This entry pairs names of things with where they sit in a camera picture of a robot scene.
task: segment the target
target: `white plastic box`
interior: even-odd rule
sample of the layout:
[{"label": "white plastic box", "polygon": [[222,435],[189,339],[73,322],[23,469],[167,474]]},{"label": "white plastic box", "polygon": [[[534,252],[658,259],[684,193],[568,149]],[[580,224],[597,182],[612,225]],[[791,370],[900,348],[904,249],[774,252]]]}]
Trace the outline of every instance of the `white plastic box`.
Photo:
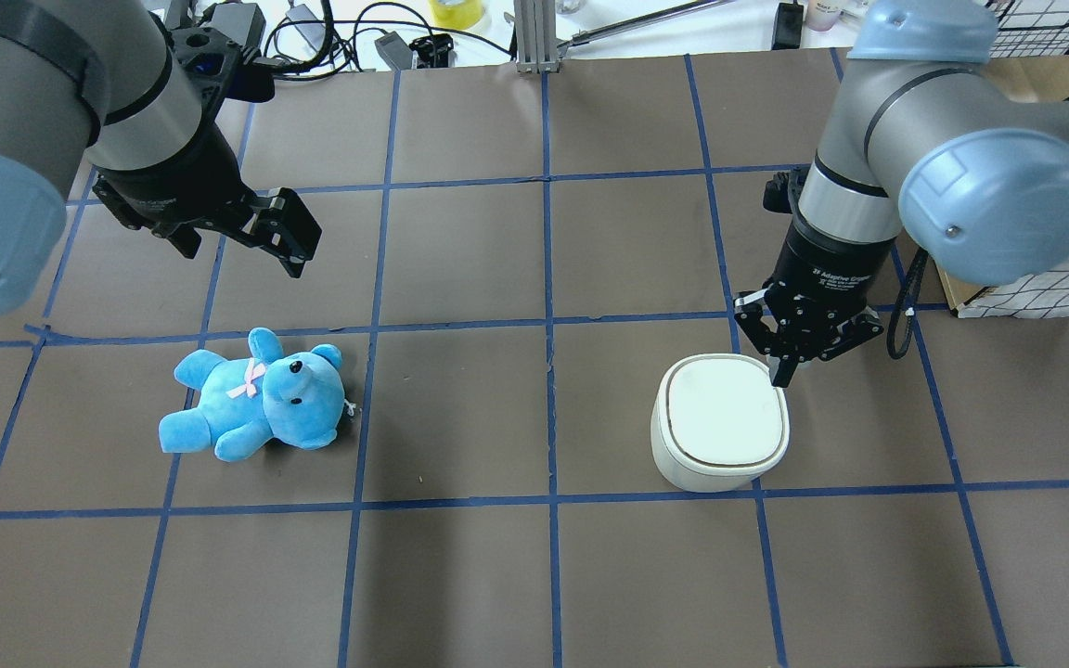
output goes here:
[{"label": "white plastic box", "polygon": [[657,387],[650,444],[659,472],[676,487],[735,490],[780,462],[789,442],[785,393],[749,356],[691,356]]}]

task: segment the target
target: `pink ribbon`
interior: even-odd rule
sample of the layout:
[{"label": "pink ribbon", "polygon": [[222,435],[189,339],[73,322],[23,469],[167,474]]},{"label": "pink ribbon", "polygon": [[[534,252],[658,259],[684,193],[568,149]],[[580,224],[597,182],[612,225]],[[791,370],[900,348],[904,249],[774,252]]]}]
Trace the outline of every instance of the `pink ribbon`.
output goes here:
[{"label": "pink ribbon", "polygon": [[266,376],[266,364],[254,363],[254,358],[250,358],[250,363],[246,364],[246,382],[245,384],[236,386],[233,390],[226,392],[229,394],[230,399],[237,399],[243,394],[247,398],[253,398],[258,393],[258,388],[254,386],[254,379],[257,377]]}]

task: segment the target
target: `stuffed animal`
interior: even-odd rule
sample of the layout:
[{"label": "stuffed animal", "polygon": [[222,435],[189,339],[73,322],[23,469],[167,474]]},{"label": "stuffed animal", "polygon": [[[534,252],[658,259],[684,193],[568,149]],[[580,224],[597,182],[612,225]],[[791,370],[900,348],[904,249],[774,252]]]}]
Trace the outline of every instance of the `stuffed animal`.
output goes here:
[{"label": "stuffed animal", "polygon": [[242,461],[267,440],[312,451],[336,439],[344,401],[338,369],[341,351],[330,343],[283,355],[279,338],[263,327],[250,331],[250,359],[227,360],[196,351],[175,364],[175,380],[200,391],[193,409],[159,422],[166,453],[191,453],[213,446],[217,460]]}]

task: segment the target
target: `metal rod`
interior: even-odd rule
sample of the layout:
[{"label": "metal rod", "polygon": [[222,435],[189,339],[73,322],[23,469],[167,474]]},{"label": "metal rod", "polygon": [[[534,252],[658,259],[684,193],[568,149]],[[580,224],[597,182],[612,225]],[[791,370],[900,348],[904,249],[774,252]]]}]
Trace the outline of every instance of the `metal rod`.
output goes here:
[{"label": "metal rod", "polygon": [[707,10],[708,7],[715,7],[717,4],[733,2],[734,0],[695,0],[692,3],[680,4],[678,7],[652,12],[645,14],[645,16],[641,17],[626,18],[626,20],[618,21],[615,25],[598,27],[598,29],[594,30],[577,32],[572,36],[572,38],[559,43],[559,55],[563,56],[572,46],[584,46],[590,42],[598,41],[598,38],[613,37],[615,34],[630,32],[631,30],[639,29],[639,27],[642,26],[656,25],[657,22],[665,21],[667,18],[682,17],[684,14],[699,12],[700,10]]}]

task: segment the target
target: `power adapter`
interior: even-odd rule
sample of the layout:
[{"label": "power adapter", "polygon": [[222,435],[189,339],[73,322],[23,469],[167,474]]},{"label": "power adapter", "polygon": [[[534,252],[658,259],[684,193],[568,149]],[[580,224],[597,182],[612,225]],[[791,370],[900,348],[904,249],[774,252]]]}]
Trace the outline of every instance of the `power adapter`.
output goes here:
[{"label": "power adapter", "polygon": [[770,50],[799,49],[803,38],[803,5],[780,3],[773,16],[773,46]]}]

